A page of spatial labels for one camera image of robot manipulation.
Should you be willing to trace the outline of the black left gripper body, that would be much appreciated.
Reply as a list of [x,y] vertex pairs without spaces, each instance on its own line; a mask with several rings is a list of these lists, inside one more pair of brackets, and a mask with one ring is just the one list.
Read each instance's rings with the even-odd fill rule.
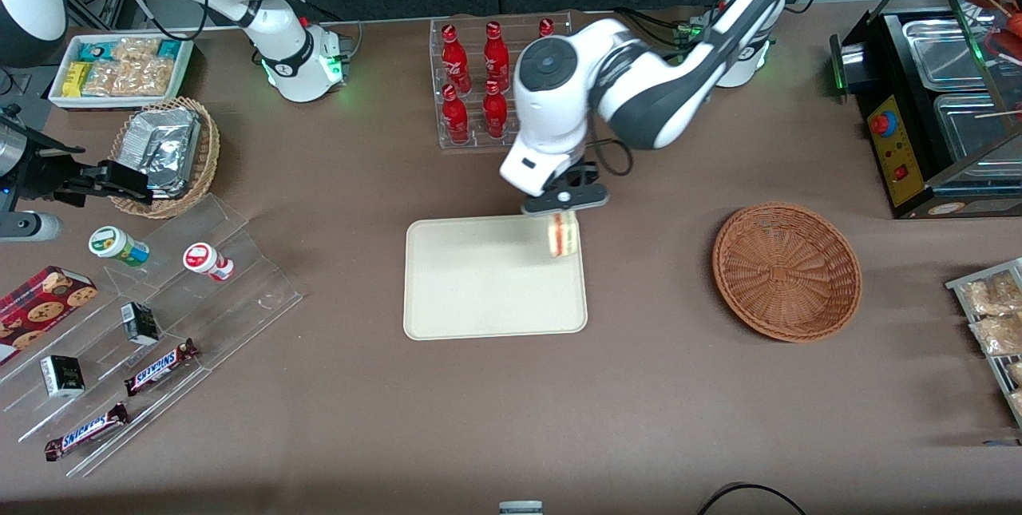
[[597,163],[573,163],[565,172],[552,176],[546,191],[559,192],[566,188],[583,188],[584,185],[598,183],[600,169]]

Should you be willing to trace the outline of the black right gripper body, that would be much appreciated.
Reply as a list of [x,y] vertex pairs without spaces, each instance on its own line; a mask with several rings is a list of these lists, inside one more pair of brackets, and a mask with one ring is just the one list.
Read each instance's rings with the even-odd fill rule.
[[71,192],[81,165],[73,155],[86,150],[66,146],[35,129],[2,126],[2,206],[15,207],[19,200],[58,201],[83,207],[86,197]]

